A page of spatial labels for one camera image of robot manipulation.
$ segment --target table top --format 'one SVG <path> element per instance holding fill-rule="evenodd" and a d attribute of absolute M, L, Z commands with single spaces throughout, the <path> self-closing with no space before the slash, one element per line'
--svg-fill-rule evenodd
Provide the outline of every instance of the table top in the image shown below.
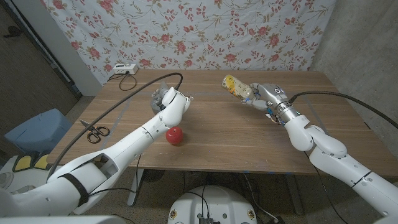
<path fill-rule="evenodd" d="M 158 138 L 144 151 L 140 168 L 316 174 L 306 155 L 293 148 L 283 126 L 267 119 L 263 111 L 242 105 L 221 87 L 221 82 L 225 75 L 231 74 L 246 84 L 275 83 L 284 89 L 288 97 L 301 91 L 338 91 L 323 73 L 139 70 L 135 74 L 137 87 L 133 90 L 170 72 L 182 73 L 183 83 L 179 91 L 195 98 L 179 125 L 184 140 L 180 146 L 173 146 L 165 137 Z M 178 80 L 178 76 L 165 79 L 169 86 L 175 86 Z M 79 119 L 91 122 L 133 91 L 121 91 L 119 82 L 112 80 L 105 84 Z M 133 79 L 129 79 L 123 83 L 123 88 L 129 88 L 132 84 Z M 105 116 L 97 125 L 107 126 L 111 134 L 98 144 L 89 143 L 84 135 L 68 151 L 61 164 L 110 147 L 150 120 L 154 115 L 150 107 L 151 94 L 159 84 L 148 86 Z M 348 154 L 360 163 L 379 175 L 398 176 L 396 158 L 344 98 L 300 96 L 294 106 L 310 120 L 310 124 L 326 129 L 330 136 L 344 143 Z M 48 163 L 54 163 L 63 148 L 83 129 L 79 119 L 48 156 Z"/>

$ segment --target floral fabric backdrop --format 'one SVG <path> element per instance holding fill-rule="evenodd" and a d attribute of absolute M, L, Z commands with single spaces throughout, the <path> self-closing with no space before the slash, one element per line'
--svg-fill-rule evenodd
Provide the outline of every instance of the floral fabric backdrop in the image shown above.
<path fill-rule="evenodd" d="M 335 1 L 41 0 L 104 84 L 140 69 L 308 70 Z"/>

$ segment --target yellow bottle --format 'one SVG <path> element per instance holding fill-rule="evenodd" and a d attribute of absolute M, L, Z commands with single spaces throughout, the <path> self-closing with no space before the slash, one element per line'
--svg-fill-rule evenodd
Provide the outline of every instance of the yellow bottle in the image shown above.
<path fill-rule="evenodd" d="M 254 93 L 250 86 L 232 75 L 225 76 L 221 86 L 241 100 L 253 100 Z"/>

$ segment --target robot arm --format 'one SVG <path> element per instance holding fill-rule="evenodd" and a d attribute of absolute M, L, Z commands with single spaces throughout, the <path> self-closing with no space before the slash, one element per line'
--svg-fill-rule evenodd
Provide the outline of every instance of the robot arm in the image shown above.
<path fill-rule="evenodd" d="M 57 170 L 47 184 L 24 194 L 0 191 L 0 217 L 81 214 L 101 200 L 127 166 L 159 136 L 181 122 L 190 99 L 170 88 L 162 100 L 165 109 L 115 145 L 76 158 Z"/>
<path fill-rule="evenodd" d="M 250 88 L 252 97 L 249 95 L 242 102 L 267 110 L 269 118 L 273 115 L 277 123 L 284 124 L 290 142 L 297 150 L 309 151 L 315 147 L 310 155 L 315 167 L 349 185 L 383 216 L 398 215 L 398 188 L 347 154 L 342 142 L 326 135 L 317 126 L 307 127 L 310 121 L 288 102 L 281 87 L 252 83 Z"/>

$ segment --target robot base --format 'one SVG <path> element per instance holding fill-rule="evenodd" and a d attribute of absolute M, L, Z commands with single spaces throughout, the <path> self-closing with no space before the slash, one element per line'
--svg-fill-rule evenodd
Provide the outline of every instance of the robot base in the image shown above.
<path fill-rule="evenodd" d="M 204 186 L 190 190 L 202 195 Z M 211 224 L 244 223 L 256 224 L 256 214 L 252 205 L 240 194 L 226 187 L 207 185 L 203 193 L 207 201 Z M 174 202 L 170 209 L 168 224 L 210 223 L 207 220 L 207 207 L 202 198 L 195 194 L 185 193 Z"/>

